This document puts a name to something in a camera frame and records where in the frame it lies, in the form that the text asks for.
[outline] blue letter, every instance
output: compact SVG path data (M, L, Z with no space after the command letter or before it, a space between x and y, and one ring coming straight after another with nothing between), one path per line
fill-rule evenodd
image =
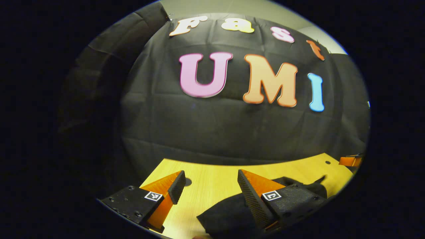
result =
M308 78L312 82L313 100L310 103L310 109L316 112L322 112L325 106L322 102L322 78L316 74L309 73Z

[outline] light wood surface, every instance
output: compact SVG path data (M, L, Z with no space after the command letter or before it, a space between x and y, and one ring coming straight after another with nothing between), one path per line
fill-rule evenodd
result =
M141 187L179 170L184 170L192 184L184 188L178 204L171 208L162 235L173 239L192 239L194 236L210 238L196 217L221 200L242 192L237 181L239 169L268 179L285 176L304 184L313 183L326 175L321 184L326 188L328 197L337 194L353 176L349 169L338 165L338 161L327 154L290 162L247 166L206 165L163 159Z

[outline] yellow letter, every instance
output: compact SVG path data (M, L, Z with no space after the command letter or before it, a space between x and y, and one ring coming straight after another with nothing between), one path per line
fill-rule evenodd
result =
M254 32L251 28L251 22L241 18L227 18L221 27L225 30L241 31L246 33Z
M170 37L175 36L175 35L180 35L180 34L183 34L183 33L188 33L188 32L190 32L190 29L188 29L189 26L191 28L194 28L199 24L199 21L206 21L207 19L208 19L207 16L182 19L182 20L178 21L178 25L175 28L175 30L170 33Z
M249 79L249 90L244 94L244 101L250 104L260 104L264 100L261 93L263 85L269 103L273 103L279 90L282 93L278 98L278 104L285 107L294 107L297 104L295 99L295 74L298 72L296 66L283 63L275 75L272 67L266 58L260 55L248 54L245 56L251 68Z

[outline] black cloth backdrop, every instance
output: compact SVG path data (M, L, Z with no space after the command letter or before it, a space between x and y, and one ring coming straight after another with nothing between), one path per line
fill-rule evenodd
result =
M114 119L128 72L168 20L160 2L122 18L88 44L64 81L59 105L64 161L98 198L142 182L123 150Z
M105 30L76 60L63 87L59 132L70 167L97 197L140 184L163 158L255 165L364 152L368 97L347 55L330 54L314 39L255 17L188 17L201 15L208 20L169 37L179 19L169 21L162 5L152 3ZM254 33L222 29L229 17L249 20ZM290 31L295 43L275 39L272 26ZM306 40L320 46L325 61ZM197 79L208 83L214 67L209 55L217 51L233 54L223 91L211 98L186 95L179 57L203 54ZM246 54L263 55L275 73L283 62L298 67L295 107L242 100L249 87ZM309 108L310 72L323 78L320 113Z
M149 175L163 158L255 165L321 153L339 159L365 150L368 100L362 78L348 56L329 54L320 45L325 57L321 61L306 42L314 39L270 21L227 13L190 17L202 15L208 20L173 37L168 34L176 28L178 19L167 22L146 44L129 73L119 126L126 152L139 175ZM230 17L250 21L255 31L248 34L222 29L221 24ZM295 42L274 38L272 26L290 31ZM233 54L223 91L211 98L186 95L180 87L179 57L203 54L197 80L209 83L214 67L209 55L217 51ZM242 100L249 87L246 54L266 57L275 73L284 62L298 67L295 107ZM323 112L309 108L310 72L323 78Z

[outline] orange letter m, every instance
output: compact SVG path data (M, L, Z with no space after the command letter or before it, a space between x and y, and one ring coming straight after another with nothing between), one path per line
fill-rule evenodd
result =
M278 104L284 107L294 107L297 104L295 99L295 74L298 72L296 66L283 63L275 75L272 67L266 58L260 55L248 54L245 56L251 68L249 79L249 90L244 94L244 101L250 104L260 104L264 100L261 93L263 85L269 103L273 103L278 96L279 90L282 93L278 98Z

